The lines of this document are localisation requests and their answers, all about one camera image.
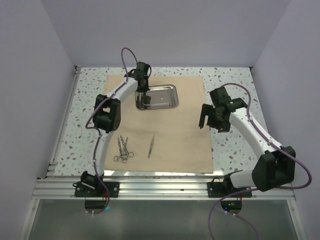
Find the steel instrument tray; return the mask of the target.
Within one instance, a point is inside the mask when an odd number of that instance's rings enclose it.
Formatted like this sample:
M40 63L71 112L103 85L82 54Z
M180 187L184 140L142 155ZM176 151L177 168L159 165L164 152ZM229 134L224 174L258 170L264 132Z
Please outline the steel instrument tray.
M139 95L141 92L135 92L135 106L139 110L158 110L175 108L179 104L177 88L172 84L154 85L149 87L146 93L155 94L159 100L159 106L155 108L142 109L139 106Z

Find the beige cloth wrap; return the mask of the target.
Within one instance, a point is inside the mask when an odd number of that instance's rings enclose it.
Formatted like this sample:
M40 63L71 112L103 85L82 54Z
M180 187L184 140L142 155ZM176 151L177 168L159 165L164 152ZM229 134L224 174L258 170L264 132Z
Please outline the beige cloth wrap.
M209 128L199 128L205 91L201 76L153 76L152 86L174 85L178 106L139 110L132 93L121 104L121 122L113 133L105 155L104 168L111 171L213 173ZM153 134L154 144L148 152ZM128 138L127 149L134 153L127 163L114 161L119 154L118 137Z

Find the steel tweezers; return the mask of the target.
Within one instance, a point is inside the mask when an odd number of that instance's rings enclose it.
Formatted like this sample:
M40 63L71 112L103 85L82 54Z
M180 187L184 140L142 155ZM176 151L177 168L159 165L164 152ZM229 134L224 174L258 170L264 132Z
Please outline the steel tweezers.
M146 92L139 94L138 103L142 109L154 109L160 105L156 94Z
M155 134L152 135L152 138L151 138L151 141L150 141L150 146L149 146L148 155L147 155L148 159L151 157L151 154L152 154L152 149L153 149L153 146L154 146L154 140L155 140Z

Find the steel forceps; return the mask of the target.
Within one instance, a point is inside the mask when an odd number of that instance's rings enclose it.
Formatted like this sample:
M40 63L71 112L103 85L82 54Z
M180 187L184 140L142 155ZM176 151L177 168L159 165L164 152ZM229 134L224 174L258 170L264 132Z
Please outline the steel forceps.
M134 153L132 151L128 150L127 144L128 144L128 137L126 139L124 139L122 136L120 136L120 140L123 144L123 155L125 158L133 158L134 157Z

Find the steel surgical scissors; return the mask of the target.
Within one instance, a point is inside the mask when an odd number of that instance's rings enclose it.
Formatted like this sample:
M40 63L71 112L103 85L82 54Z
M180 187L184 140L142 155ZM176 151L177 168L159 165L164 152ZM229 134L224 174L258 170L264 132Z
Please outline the steel surgical scissors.
M123 147L123 144L122 144L122 141L120 139L120 136L117 137L117 144L118 144L118 151L119 151L119 154L114 156L113 160L115 162L122 162L122 163L127 163L128 161L128 158L126 158L124 155L123 155L123 150L124 150L124 147Z

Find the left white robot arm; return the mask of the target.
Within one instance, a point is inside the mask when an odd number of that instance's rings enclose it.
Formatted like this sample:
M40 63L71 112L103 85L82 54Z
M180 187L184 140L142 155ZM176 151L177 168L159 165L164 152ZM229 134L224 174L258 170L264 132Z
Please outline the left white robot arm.
M99 196L109 189L103 182L104 161L108 144L121 123L121 104L134 92L146 93L149 90L151 67L137 66L124 75L123 80L106 95L99 94L95 99L94 111L85 128L96 130L97 138L92 153L92 168L84 171L80 182L92 196Z

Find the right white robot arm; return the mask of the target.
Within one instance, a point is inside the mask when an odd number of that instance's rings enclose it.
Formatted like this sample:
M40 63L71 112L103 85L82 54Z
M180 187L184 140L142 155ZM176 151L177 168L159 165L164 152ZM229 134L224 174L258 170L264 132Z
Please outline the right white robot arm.
M215 106L203 104L198 125L200 128L207 125L219 133L236 128L256 155L257 163L252 170L234 171L224 176L222 189L227 196L235 196L246 188L266 192L294 180L295 161L292 158L296 155L295 150L284 147L261 130L242 99L217 101Z

